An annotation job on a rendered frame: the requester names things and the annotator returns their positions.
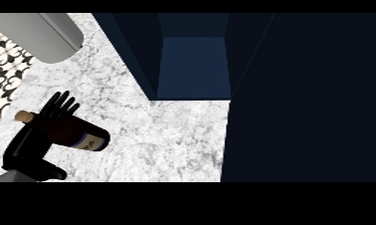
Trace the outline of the dark wine bottle with cork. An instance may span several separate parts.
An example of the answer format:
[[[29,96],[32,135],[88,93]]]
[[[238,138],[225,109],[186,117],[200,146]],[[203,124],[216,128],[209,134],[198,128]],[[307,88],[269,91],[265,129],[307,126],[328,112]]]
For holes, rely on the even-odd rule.
[[[102,151],[111,142],[110,132],[74,115],[46,118],[33,112],[18,111],[15,119],[43,129],[55,144],[89,151]]]

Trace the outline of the dark navy cabinet door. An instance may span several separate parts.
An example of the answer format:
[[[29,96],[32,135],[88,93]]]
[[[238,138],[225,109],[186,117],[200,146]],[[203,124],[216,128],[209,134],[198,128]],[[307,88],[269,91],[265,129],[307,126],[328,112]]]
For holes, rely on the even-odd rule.
[[[228,117],[226,182],[376,182],[376,13],[278,14]]]

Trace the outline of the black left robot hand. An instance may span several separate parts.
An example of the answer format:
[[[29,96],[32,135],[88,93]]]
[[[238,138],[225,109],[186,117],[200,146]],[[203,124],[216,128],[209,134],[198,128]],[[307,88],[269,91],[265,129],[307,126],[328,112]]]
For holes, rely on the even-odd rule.
[[[64,114],[73,114],[79,107],[70,92],[57,92],[41,110],[41,115],[57,118]],[[66,180],[67,171],[45,159],[51,147],[48,132],[26,124],[5,150],[2,168],[7,172],[18,170],[35,179],[35,182]]]

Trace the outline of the grey rounded appliance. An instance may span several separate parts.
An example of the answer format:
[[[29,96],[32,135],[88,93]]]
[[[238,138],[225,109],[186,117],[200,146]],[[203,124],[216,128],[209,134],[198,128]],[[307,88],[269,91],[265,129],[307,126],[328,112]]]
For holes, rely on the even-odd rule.
[[[0,13],[0,33],[48,64],[70,59],[85,44],[67,13]]]

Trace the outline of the dark blue open cabinet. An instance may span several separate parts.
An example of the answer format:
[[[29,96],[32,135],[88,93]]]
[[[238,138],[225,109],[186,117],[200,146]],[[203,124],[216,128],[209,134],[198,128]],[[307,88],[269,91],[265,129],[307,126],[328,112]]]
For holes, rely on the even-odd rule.
[[[153,101],[226,101],[271,13],[98,13],[97,21]]]

